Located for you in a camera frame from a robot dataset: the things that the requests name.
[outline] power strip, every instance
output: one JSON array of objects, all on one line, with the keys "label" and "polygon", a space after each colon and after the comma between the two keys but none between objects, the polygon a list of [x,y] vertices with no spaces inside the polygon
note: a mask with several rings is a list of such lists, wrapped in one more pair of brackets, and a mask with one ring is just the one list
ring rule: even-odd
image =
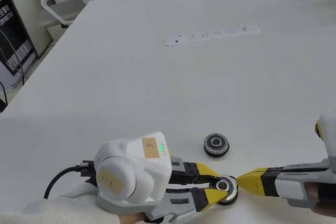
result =
[{"label": "power strip", "polygon": [[202,31],[193,34],[173,35],[167,37],[166,46],[259,33],[260,29],[257,26],[241,26],[223,30]]}]

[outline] tan label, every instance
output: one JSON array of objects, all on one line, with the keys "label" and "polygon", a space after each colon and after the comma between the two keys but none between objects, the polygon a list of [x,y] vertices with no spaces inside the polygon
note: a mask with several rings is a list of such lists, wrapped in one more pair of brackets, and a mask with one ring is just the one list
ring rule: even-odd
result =
[{"label": "tan label", "polygon": [[144,137],[142,139],[143,151],[145,158],[159,158],[159,151],[157,149],[156,140],[154,137]]},{"label": "tan label", "polygon": [[106,188],[110,189],[115,195],[119,196],[123,188],[122,180],[115,177],[106,168],[99,170],[98,182],[102,183]]}]

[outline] table surface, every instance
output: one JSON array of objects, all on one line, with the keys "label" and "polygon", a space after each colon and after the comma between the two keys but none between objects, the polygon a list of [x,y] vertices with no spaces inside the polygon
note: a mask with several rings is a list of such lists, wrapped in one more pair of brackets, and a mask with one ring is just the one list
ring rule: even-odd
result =
[{"label": "table surface", "polygon": [[[257,25],[259,35],[166,47],[168,34]],[[0,116],[0,209],[41,198],[100,145],[160,130],[174,156],[219,173],[318,162],[314,133],[335,108],[336,0],[90,2]],[[208,157],[204,138],[229,152]],[[59,195],[83,181],[62,178]],[[196,223],[334,223],[240,190]]]}]

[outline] floor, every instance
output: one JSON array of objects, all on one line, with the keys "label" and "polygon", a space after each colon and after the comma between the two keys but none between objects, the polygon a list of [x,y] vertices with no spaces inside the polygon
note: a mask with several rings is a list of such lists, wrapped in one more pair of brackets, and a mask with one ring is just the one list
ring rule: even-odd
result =
[{"label": "floor", "polygon": [[[46,58],[46,56],[48,55],[48,53],[51,51],[52,48],[53,48],[53,44],[50,44],[49,47],[47,48],[47,50],[42,54],[41,58],[38,59],[32,65],[29,66],[29,68],[27,69],[27,71],[25,73],[27,77],[30,77],[34,73],[34,71],[41,64],[41,62]],[[11,102],[11,100],[14,98],[14,96],[17,94],[17,92],[20,90],[21,87],[22,87],[22,83],[21,83],[21,81],[19,81],[18,84],[15,85],[13,89],[7,91],[8,103]],[[1,89],[0,89],[0,98],[3,101],[5,101],[5,96],[4,96]]]}]

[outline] hand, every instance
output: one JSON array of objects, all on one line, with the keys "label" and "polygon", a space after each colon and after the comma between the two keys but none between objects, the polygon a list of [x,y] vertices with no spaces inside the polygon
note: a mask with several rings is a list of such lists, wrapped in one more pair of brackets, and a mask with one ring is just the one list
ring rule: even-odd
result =
[{"label": "hand", "polygon": [[134,224],[146,219],[146,215],[142,212],[135,215],[118,215],[118,217],[120,224]]},{"label": "hand", "polygon": [[[307,194],[312,198],[319,198],[319,184],[305,183]],[[336,201],[320,200],[312,209],[314,213],[336,218]]]},{"label": "hand", "polygon": [[145,214],[113,215],[96,204],[97,188],[83,183],[72,191],[52,199],[40,199],[29,204],[13,223],[101,223],[134,224],[145,219]]}]

